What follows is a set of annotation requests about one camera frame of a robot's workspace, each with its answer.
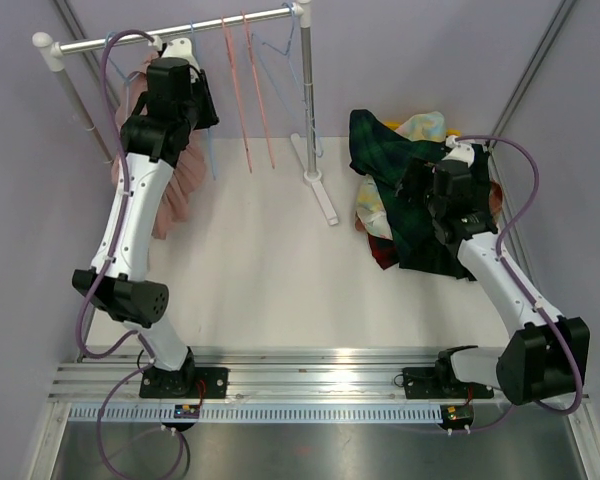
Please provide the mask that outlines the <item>dark green plaid skirt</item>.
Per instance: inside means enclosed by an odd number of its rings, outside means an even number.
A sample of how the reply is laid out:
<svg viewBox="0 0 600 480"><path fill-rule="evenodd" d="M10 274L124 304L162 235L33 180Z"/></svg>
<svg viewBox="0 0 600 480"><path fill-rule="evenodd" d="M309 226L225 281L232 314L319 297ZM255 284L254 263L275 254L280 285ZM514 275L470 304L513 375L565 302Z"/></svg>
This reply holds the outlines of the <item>dark green plaid skirt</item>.
<svg viewBox="0 0 600 480"><path fill-rule="evenodd" d="M368 110L350 112L350 168L361 176L372 176L379 188L399 256L394 266L473 281L475 277L435 238L430 213L422 202L395 196L396 185L412 159L436 164L448 152L442 142L401 137Z"/></svg>

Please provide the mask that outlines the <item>blue hanger with pink skirt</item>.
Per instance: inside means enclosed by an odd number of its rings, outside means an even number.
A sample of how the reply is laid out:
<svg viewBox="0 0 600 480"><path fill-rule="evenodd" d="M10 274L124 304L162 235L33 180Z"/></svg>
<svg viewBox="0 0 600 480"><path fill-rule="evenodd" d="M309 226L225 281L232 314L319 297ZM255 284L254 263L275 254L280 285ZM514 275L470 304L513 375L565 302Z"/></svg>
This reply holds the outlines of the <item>blue hanger with pink skirt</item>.
<svg viewBox="0 0 600 480"><path fill-rule="evenodd" d="M110 43L110 40L112 39L112 37L116 34L117 32L115 31L110 31L107 33L106 37L105 37L105 44L108 45ZM128 73L125 73L122 68L113 60L112 54L110 53L107 59L107 63L109 65L111 65L115 72L117 73L117 75L120 77L123 87L124 89L127 91L128 93L128 89L131 86L132 82L140 75L141 72L139 71L130 71Z"/></svg>

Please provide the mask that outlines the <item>pastel tie-dye garment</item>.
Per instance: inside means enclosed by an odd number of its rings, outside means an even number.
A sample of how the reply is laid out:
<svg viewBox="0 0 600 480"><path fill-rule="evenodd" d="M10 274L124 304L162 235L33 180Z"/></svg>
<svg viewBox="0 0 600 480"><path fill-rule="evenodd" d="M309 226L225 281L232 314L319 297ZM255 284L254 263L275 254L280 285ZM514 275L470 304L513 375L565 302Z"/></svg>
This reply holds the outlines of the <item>pastel tie-dye garment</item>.
<svg viewBox="0 0 600 480"><path fill-rule="evenodd" d="M444 115L438 111L413 115L403 123L384 122L384 125L409 141L444 142L447 137ZM393 239L379 188L370 175L363 177L358 188L354 227L358 232L365 232L373 237Z"/></svg>

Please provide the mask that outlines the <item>red black plaid skirt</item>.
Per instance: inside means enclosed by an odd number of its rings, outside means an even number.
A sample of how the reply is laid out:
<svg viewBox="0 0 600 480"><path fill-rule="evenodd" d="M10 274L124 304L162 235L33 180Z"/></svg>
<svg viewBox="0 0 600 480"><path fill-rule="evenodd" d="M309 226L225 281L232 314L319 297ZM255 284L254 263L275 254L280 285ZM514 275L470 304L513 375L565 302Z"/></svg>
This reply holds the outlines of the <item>red black plaid skirt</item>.
<svg viewBox="0 0 600 480"><path fill-rule="evenodd" d="M371 255L382 270L387 270L399 263L399 256L392 240L368 234Z"/></svg>

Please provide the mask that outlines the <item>pink pleated skirt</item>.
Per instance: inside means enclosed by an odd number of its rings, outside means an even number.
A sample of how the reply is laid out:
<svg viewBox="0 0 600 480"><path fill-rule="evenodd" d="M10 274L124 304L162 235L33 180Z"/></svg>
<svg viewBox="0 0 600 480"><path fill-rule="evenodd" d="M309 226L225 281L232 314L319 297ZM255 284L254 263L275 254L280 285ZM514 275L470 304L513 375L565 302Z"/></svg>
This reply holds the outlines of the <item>pink pleated skirt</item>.
<svg viewBox="0 0 600 480"><path fill-rule="evenodd" d="M146 70L152 60L158 57L157 53L150 53L131 74L133 79L129 86L122 88L125 99L115 113L115 122L121 129L136 106L139 96L147 90ZM207 163L205 153L200 145L202 139L199 131L192 131L189 143L180 153L176 169L170 179L160 200L156 213L152 236L158 240L165 240L171 230L178 224L186 223L190 217L190 197L205 180Z"/></svg>

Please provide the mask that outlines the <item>pink hanger with plaid skirt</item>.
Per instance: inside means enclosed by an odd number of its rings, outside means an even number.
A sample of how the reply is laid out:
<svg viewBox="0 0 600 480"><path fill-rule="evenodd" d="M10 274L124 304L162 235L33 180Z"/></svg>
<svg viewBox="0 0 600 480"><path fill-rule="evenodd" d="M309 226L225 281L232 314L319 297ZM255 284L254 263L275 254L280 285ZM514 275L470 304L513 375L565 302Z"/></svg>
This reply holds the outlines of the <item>pink hanger with plaid skirt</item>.
<svg viewBox="0 0 600 480"><path fill-rule="evenodd" d="M267 144L270 165L271 165L271 168L273 170L275 170L276 161L275 161L275 156L274 156L272 143L271 143L271 136L270 136L269 125L268 125L267 116L266 116L266 110L264 108L264 102L263 102L263 97L262 97L261 88L260 88L258 70L256 67L256 62L255 62L255 51L254 51L254 46L253 46L250 24L246 17L246 13L244 11L241 11L240 15L242 18L242 24L243 24L243 29L244 29L244 33L245 33L247 51L248 51L248 55L249 55L249 61L251 64L252 77L253 77L255 92L256 92L256 96L257 96L258 108L260 111L260 117L261 117L263 132L264 132L264 138L265 138L266 144Z"/></svg>

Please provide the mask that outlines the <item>blue wire hanger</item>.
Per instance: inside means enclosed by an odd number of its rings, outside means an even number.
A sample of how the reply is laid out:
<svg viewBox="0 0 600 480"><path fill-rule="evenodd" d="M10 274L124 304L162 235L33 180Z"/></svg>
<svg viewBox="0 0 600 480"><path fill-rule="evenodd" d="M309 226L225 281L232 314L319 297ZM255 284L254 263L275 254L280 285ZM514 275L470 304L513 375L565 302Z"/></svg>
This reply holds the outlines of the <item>blue wire hanger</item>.
<svg viewBox="0 0 600 480"><path fill-rule="evenodd" d="M299 74L296 72L292 60L292 48L294 46L294 36L296 34L296 31L299 31L300 33L304 32L304 29L301 28L300 16L298 15L300 7L298 7L293 1L287 1L282 4L281 8L286 13L288 13L290 17L290 30L288 38L286 40L286 44L284 46L278 47L273 43L269 42L268 40L263 39L256 32L250 33L248 39L251 41L251 44L254 47L255 57L258 59L258 62L262 67L263 71L265 72L278 99L281 101L287 114L294 120L296 124L298 124L300 122L299 108L292 106L291 94L284 93L281 90L279 82L277 81L277 77L271 72L267 63L267 59L273 54L279 55L281 58L284 59L287 71L290 75L290 78L294 85L294 89L297 93L298 102L302 105L302 108L304 110L303 118L306 123L306 137L313 141L313 144L308 149L308 151L311 154L313 154L316 158L321 158L324 154L324 148L322 145L321 138L318 132L316 131L313 95L310 95L310 98L306 99L305 86L307 85L307 83L305 82L304 78L299 78Z"/></svg>

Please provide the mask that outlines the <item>red beige plaid skirt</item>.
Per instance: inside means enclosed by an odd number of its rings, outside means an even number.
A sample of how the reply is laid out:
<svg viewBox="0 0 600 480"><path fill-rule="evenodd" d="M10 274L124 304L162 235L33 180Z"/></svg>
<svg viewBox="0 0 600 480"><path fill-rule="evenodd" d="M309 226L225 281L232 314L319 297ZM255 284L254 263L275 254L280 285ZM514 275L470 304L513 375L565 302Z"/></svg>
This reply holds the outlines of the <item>red beige plaid skirt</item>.
<svg viewBox="0 0 600 480"><path fill-rule="evenodd" d="M489 209L492 217L497 220L503 208L503 191L501 185L495 181L490 182Z"/></svg>

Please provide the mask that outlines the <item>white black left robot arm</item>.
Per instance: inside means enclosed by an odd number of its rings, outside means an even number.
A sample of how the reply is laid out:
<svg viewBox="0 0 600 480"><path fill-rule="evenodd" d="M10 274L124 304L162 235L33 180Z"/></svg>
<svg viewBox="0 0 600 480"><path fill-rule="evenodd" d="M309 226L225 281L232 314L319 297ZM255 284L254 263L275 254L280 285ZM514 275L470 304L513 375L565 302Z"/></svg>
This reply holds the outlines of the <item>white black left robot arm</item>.
<svg viewBox="0 0 600 480"><path fill-rule="evenodd" d="M163 194L193 131L217 124L205 75L183 58L156 58L147 89L120 129L122 154L105 233L73 287L136 336L149 357L140 395L150 399L217 397L220 369L198 370L190 347L167 319L169 289L148 280L148 253Z"/></svg>

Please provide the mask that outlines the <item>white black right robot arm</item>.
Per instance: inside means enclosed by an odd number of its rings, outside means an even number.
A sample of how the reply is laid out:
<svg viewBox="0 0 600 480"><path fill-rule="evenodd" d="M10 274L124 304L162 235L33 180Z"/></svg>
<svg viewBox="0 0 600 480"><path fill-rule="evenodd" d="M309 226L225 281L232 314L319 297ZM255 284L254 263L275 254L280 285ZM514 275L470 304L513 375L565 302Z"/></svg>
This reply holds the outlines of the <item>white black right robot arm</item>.
<svg viewBox="0 0 600 480"><path fill-rule="evenodd" d="M461 160L436 164L417 159L398 194L429 214L436 240L482 287L509 335L502 349L461 346L439 353L436 389L456 396L467 386L501 391L513 405L547 404L572 394L565 408L582 400L590 330L580 317L567 318L546 301L502 246L488 197L472 168Z"/></svg>

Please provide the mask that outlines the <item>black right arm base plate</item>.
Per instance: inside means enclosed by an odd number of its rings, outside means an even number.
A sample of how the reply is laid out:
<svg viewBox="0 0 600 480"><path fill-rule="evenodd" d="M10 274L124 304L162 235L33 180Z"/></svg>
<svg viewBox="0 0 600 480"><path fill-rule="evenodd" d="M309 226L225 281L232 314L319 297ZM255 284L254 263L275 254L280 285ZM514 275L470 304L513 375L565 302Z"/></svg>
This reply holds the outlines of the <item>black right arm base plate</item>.
<svg viewBox="0 0 600 480"><path fill-rule="evenodd" d="M494 391L475 383L441 380L433 367L405 367L392 380L412 400L482 400L492 399Z"/></svg>

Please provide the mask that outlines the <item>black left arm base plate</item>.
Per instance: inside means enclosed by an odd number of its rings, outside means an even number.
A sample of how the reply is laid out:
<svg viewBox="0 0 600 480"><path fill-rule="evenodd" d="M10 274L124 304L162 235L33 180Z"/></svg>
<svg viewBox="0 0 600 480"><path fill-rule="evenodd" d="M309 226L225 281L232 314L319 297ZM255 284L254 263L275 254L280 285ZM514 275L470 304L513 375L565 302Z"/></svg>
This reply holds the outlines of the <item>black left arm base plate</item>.
<svg viewBox="0 0 600 480"><path fill-rule="evenodd" d="M222 367L194 367L165 371L155 367L142 375L139 397L144 399L224 399L229 370Z"/></svg>

